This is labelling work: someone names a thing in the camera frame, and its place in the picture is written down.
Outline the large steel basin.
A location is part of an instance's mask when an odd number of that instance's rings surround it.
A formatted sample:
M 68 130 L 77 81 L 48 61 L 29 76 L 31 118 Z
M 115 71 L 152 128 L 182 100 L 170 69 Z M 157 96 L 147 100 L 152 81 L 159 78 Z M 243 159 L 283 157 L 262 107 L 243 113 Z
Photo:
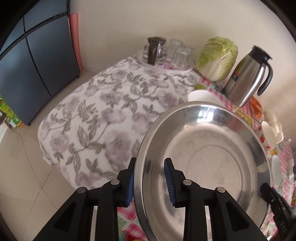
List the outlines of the large steel basin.
M 201 187 L 224 187 L 262 226 L 268 205 L 260 186 L 271 177 L 263 146 L 244 121 L 208 102 L 187 102 L 163 113 L 150 127 L 137 154 L 134 202 L 148 240 L 182 240 L 185 209 L 174 208 L 164 161 Z

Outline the pink checkered tablecloth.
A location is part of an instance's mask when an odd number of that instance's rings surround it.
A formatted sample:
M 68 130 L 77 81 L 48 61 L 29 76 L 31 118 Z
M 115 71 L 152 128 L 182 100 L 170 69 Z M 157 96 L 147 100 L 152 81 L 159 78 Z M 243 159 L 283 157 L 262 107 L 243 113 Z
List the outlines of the pink checkered tablecloth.
M 201 78 L 198 83 L 196 83 L 196 89 L 204 89 L 208 92 L 211 92 L 219 100 L 222 101 L 222 104 L 235 114 L 237 114 L 242 120 L 246 121 L 253 129 L 256 129 L 259 126 L 258 120 L 252 116 L 252 105 L 249 103 L 246 104 L 243 108 L 238 108 L 232 102 L 230 102 L 225 96 L 216 90 L 216 87 L 213 83 Z M 295 190 L 295 182 L 288 179 L 287 171 L 290 161 L 293 160 L 292 149 L 290 146 L 286 146 L 281 151 L 279 148 L 276 148 L 268 152 L 268 157 L 277 157 L 277 161 L 280 163 L 280 167 L 277 168 L 281 170 L 282 180 L 280 185 L 275 184 L 274 187 L 276 190 L 283 195 L 284 199 L 288 202 L 289 205 L 293 206 L 293 199 L 295 195 L 293 191 Z M 131 240 L 146 240 L 145 234 L 140 227 L 140 224 L 137 219 L 137 214 L 135 210 L 134 203 L 132 203 L 128 208 L 119 208 L 118 210 L 118 228 L 119 228 L 119 239 L 124 240 L 126 235 L 130 236 Z M 271 238 L 276 234 L 277 228 L 273 220 L 273 213 L 271 210 L 268 211 L 267 218 L 263 223 L 261 228 L 264 235 L 267 238 Z

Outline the clear glass mug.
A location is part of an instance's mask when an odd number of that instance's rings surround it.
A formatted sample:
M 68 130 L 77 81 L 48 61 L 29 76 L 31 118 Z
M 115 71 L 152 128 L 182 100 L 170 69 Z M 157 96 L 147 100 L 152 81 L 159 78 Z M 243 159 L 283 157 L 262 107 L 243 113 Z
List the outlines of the clear glass mug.
M 278 146 L 283 149 L 284 147 L 289 146 L 293 141 L 295 141 L 295 127 L 290 125 L 283 129 L 283 139 Z

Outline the bag of white buns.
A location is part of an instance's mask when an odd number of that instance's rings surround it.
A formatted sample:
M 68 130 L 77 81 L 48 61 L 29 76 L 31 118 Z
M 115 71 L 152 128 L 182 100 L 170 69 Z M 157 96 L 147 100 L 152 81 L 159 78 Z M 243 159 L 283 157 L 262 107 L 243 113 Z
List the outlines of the bag of white buns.
M 269 124 L 273 130 L 273 135 L 276 140 L 276 143 L 279 144 L 283 141 L 283 129 L 281 123 L 278 121 L 278 118 L 271 110 L 265 110 L 263 112 L 264 120 Z

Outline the floral grey white cloth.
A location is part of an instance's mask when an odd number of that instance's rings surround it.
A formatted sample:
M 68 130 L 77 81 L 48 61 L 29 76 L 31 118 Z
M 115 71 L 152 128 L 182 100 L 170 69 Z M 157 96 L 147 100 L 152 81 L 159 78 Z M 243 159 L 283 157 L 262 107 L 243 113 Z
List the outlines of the floral grey white cloth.
M 43 159 L 73 188 L 93 189 L 126 169 L 154 121 L 185 102 L 201 77 L 162 73 L 128 57 L 93 76 L 39 125 Z

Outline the orange snack packet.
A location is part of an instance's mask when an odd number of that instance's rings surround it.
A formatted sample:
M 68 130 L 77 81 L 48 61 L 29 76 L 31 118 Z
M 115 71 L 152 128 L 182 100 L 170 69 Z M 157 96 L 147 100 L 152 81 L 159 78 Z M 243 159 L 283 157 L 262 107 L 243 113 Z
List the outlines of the orange snack packet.
M 251 97 L 249 100 L 251 114 L 254 118 L 256 118 L 258 121 L 262 118 L 262 106 L 260 102 L 255 98 Z

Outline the green cardboard box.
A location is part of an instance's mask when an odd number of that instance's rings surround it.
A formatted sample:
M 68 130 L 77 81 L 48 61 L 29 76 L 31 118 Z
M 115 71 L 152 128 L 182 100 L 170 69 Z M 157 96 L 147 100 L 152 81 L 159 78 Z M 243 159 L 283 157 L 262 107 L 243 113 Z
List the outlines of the green cardboard box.
M 23 129 L 25 124 L 16 116 L 2 96 L 0 97 L 0 109 L 6 114 L 6 119 L 12 127 L 19 128 L 20 130 Z

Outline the small white square bowl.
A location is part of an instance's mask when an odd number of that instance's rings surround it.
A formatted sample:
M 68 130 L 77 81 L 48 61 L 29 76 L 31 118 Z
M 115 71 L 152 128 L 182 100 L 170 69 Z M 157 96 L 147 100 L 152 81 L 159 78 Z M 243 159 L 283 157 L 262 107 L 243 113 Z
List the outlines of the small white square bowl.
M 216 97 L 211 92 L 208 92 L 207 90 L 203 89 L 194 90 L 187 95 L 187 102 L 192 101 L 203 101 L 224 106 L 224 104 L 218 97 Z

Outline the steel thermos jug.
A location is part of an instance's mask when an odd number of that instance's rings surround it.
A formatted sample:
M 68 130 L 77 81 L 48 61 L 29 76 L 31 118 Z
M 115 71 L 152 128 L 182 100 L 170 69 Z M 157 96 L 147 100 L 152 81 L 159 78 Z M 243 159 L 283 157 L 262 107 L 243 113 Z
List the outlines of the steel thermos jug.
M 262 95 L 273 78 L 273 69 L 268 62 L 271 59 L 263 49 L 253 46 L 235 67 L 222 93 L 239 108 L 254 94 Z

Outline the napa cabbage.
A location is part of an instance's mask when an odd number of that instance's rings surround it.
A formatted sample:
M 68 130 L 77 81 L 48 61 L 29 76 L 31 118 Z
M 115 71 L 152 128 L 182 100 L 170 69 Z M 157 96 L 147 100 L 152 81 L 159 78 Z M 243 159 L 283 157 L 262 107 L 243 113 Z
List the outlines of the napa cabbage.
M 199 54 L 196 70 L 211 82 L 224 80 L 230 73 L 238 55 L 237 45 L 224 37 L 208 40 Z

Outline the floral round tray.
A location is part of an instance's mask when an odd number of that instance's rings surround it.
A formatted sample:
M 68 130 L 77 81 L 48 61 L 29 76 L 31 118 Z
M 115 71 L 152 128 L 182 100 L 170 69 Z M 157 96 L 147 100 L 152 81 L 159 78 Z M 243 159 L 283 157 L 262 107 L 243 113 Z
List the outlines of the floral round tray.
M 161 73 L 186 74 L 186 73 L 189 73 L 191 70 L 193 70 L 195 67 L 195 63 L 193 61 L 189 64 L 189 66 L 185 68 L 177 68 L 168 61 L 166 61 L 163 64 L 151 65 L 151 64 L 148 64 L 147 61 L 145 61 L 145 59 L 143 58 L 143 50 L 138 51 L 135 57 L 137 61 L 140 64 L 144 65 L 146 68 L 156 70 Z

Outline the upturned drinking glass front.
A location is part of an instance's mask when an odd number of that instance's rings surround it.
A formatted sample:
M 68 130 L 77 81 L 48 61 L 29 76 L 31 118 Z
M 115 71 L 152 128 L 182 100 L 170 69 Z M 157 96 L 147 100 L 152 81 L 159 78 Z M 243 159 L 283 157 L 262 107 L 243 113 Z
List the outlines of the upturned drinking glass front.
M 174 69 L 185 70 L 191 66 L 195 49 L 188 45 L 178 47 L 170 61 Z

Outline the upturned drinking glass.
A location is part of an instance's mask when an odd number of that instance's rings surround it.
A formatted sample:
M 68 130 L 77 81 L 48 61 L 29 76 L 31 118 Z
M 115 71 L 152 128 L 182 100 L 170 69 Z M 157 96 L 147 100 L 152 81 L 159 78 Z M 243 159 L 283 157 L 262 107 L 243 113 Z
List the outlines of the upturned drinking glass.
M 183 41 L 178 39 L 171 39 L 170 44 L 168 46 L 167 58 L 171 59 L 176 49 L 182 47 L 182 45 L 183 45 Z
M 174 69 L 185 70 L 191 66 L 195 49 L 188 45 L 178 47 L 170 61 Z

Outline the upturned drinking glass back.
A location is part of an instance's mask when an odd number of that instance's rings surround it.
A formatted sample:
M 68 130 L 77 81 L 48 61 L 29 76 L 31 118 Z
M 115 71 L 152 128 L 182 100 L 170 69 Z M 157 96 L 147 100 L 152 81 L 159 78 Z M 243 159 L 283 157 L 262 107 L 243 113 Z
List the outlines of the upturned drinking glass back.
M 171 39 L 170 44 L 168 46 L 167 58 L 171 59 L 176 49 L 182 47 L 182 45 L 183 45 L 183 41 L 178 39 Z

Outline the pink board by fridge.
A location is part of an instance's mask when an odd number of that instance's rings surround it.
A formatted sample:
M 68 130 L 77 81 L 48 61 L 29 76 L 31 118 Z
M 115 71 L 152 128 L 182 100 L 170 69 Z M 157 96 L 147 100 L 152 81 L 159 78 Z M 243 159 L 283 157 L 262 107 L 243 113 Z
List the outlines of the pink board by fridge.
M 82 58 L 79 44 L 79 15 L 78 13 L 71 14 L 68 18 L 70 36 L 74 48 L 74 53 L 78 63 L 79 70 L 82 71 Z

